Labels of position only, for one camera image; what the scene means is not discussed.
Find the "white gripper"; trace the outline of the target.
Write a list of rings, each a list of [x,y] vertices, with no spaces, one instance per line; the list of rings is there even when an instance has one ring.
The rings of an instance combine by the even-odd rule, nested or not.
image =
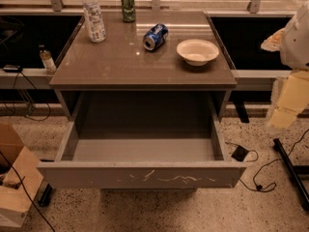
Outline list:
[[[293,70],[305,70],[277,77],[273,83],[266,130],[279,133],[291,126],[309,104],[309,2],[298,9],[285,29],[279,29],[264,40],[261,49],[280,50],[284,65]]]

